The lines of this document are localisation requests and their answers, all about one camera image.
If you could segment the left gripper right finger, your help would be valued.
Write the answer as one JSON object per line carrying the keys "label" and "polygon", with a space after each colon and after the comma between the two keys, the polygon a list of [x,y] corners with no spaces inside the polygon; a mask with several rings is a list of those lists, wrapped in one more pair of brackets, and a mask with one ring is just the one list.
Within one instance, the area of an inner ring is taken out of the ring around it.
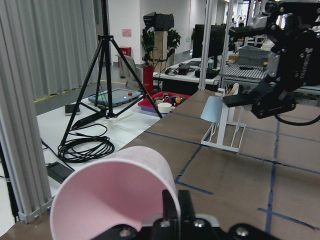
{"label": "left gripper right finger", "polygon": [[190,192],[188,190],[179,190],[178,201],[181,209],[181,220],[186,222],[194,219],[195,210]]}

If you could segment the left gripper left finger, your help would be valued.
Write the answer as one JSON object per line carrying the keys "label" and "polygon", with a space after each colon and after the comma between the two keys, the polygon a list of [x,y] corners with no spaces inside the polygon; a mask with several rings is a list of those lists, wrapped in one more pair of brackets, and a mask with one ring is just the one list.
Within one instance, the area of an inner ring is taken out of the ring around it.
{"label": "left gripper left finger", "polygon": [[178,213],[170,192],[165,189],[162,191],[163,219],[166,221],[177,221]]}

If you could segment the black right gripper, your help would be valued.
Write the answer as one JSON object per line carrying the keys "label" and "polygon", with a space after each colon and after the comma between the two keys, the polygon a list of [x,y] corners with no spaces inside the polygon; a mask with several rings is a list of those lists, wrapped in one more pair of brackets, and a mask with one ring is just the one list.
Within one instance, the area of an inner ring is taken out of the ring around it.
{"label": "black right gripper", "polygon": [[301,87],[320,84],[320,22],[318,1],[276,1],[245,27],[232,27],[231,37],[265,34],[272,42],[266,76],[249,93],[222,98],[228,108],[250,105],[259,119],[292,111],[296,101],[291,93]]}

